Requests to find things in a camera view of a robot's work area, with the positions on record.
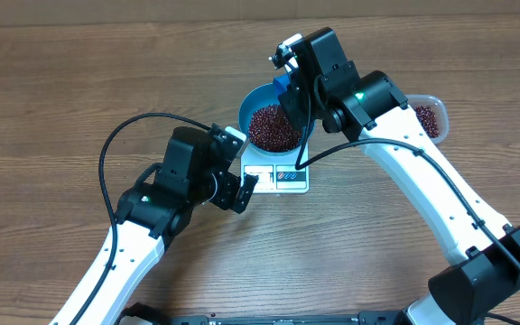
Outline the blue plastic measuring scoop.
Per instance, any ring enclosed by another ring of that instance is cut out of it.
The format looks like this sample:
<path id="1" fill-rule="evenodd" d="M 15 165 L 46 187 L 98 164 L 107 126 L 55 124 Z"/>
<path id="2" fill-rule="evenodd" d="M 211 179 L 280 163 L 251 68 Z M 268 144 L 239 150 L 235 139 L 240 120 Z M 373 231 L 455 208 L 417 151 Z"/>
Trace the blue plastic measuring scoop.
<path id="1" fill-rule="evenodd" d="M 287 88 L 290 85 L 290 78 L 287 74 L 273 78 L 274 92 L 276 96 L 280 96 L 287 92 Z"/>

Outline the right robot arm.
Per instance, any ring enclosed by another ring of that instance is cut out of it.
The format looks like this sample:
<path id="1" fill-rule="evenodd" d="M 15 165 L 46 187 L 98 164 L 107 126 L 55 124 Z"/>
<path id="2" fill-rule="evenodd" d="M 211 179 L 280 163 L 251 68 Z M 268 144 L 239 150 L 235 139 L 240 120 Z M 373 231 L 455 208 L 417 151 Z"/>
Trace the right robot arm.
<path id="1" fill-rule="evenodd" d="M 293 127 L 320 120 L 395 182 L 437 239 L 448 267 L 403 313 L 406 324 L 480 324 L 520 291 L 520 225 L 471 189 L 382 71 L 360 76 L 330 28 L 296 34 L 272 56 L 288 84 L 279 101 Z"/>

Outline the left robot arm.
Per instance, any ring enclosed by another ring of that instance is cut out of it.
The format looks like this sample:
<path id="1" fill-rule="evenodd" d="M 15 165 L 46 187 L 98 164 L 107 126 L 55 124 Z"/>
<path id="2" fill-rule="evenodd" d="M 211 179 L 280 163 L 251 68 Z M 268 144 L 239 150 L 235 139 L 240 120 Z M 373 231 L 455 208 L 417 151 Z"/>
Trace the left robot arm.
<path id="1" fill-rule="evenodd" d="M 173 130 L 162 162 L 148 167 L 117 203 L 116 228 L 69 299 L 55 324 L 114 324 L 137 285 L 162 259 L 189 223 L 193 210 L 210 202 L 241 213 L 255 176 L 229 172 L 247 145 L 233 127 Z"/>

